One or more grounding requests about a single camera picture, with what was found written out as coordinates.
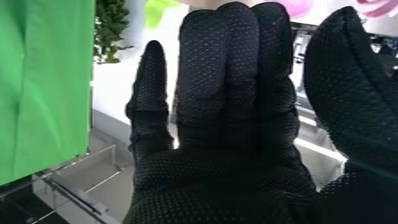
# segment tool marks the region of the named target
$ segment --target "green screen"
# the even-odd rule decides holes
[[[0,185],[89,145],[95,0],[0,0]]]

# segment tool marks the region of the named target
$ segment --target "knit glove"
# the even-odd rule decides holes
[[[137,170],[125,223],[292,223],[296,200],[315,194],[294,146],[292,48],[281,4],[230,3],[189,14],[173,150],[166,58],[148,44],[127,106]]]
[[[315,223],[398,223],[398,83],[370,47],[352,7],[328,18],[306,53],[304,83],[344,177],[312,201]]]

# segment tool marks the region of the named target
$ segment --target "green plant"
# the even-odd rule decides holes
[[[97,0],[97,31],[95,31],[95,56],[97,63],[118,63],[118,50],[132,48],[121,47],[121,33],[129,28],[125,0]]]

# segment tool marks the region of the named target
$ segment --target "black glove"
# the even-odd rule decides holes
[[[304,76],[315,112],[351,158],[347,174],[312,202],[315,223],[398,223],[398,83],[351,7],[313,34]]]
[[[363,41],[356,46],[365,48],[365,55],[354,53],[351,38]],[[376,223],[383,214],[370,200],[376,199],[379,207],[395,210],[392,202],[397,199],[383,204],[386,196],[395,196],[393,181],[367,167],[384,174],[393,173],[393,163],[381,168],[381,160],[376,162],[370,155],[367,157],[372,145],[363,144],[358,137],[363,132],[356,125],[376,130],[379,124],[370,127],[365,117],[358,116],[354,123],[349,118],[361,112],[361,97],[367,94],[379,96],[372,98],[377,104],[383,94],[393,92],[360,90],[361,95],[345,94],[356,92],[356,88],[374,86],[367,69],[358,64],[361,60],[372,60],[374,55],[352,9],[344,9],[322,25],[308,53],[310,99],[336,145],[347,155],[354,155],[349,174],[320,194],[294,146],[299,121],[288,79],[294,58],[290,19],[283,6],[265,3],[251,9],[232,3],[217,11],[193,12],[180,41],[177,111],[182,147],[171,149],[164,52],[161,44],[152,42],[127,108],[137,171],[125,223]],[[344,92],[326,91],[335,88]],[[347,126],[356,137],[345,134]],[[381,147],[386,143],[384,139],[377,146],[381,153],[388,151]],[[384,221],[392,221],[392,217],[384,215]]]

